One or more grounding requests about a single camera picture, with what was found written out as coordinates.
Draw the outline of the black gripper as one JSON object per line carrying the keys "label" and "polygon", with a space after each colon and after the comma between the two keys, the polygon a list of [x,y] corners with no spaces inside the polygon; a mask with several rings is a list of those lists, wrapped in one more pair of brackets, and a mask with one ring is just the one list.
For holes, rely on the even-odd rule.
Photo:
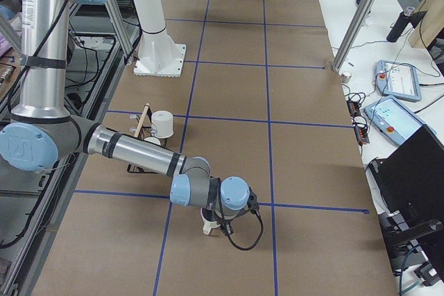
{"label": "black gripper", "polygon": [[231,221],[234,219],[233,214],[227,214],[221,211],[211,211],[211,217],[219,224],[223,233],[228,236],[233,234],[233,228],[231,226]]}

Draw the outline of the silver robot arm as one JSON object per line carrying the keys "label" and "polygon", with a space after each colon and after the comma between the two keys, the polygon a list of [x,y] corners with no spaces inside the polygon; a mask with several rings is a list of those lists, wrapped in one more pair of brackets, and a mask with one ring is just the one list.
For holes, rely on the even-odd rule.
{"label": "silver robot arm", "polygon": [[199,207],[204,220],[231,235],[235,218],[257,212],[243,179],[221,180],[202,157],[186,157],[82,116],[84,103],[66,80],[69,9],[106,1],[22,0],[20,97],[8,106],[11,122],[1,131],[1,156],[15,168],[39,172],[70,154],[100,154],[165,175],[172,179],[172,203]]}

